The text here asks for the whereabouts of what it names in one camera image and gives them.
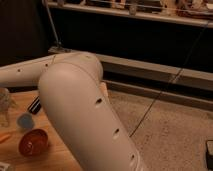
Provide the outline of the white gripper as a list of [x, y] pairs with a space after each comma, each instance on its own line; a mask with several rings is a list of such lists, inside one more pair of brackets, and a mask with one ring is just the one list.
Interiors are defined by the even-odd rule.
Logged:
[[15, 105], [7, 88], [0, 88], [0, 127], [9, 126], [9, 108]]

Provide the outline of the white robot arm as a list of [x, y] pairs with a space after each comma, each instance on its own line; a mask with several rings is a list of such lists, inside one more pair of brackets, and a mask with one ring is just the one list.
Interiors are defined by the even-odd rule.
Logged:
[[70, 52], [0, 67], [0, 87], [38, 88], [50, 123], [83, 171], [148, 171], [101, 90], [96, 55]]

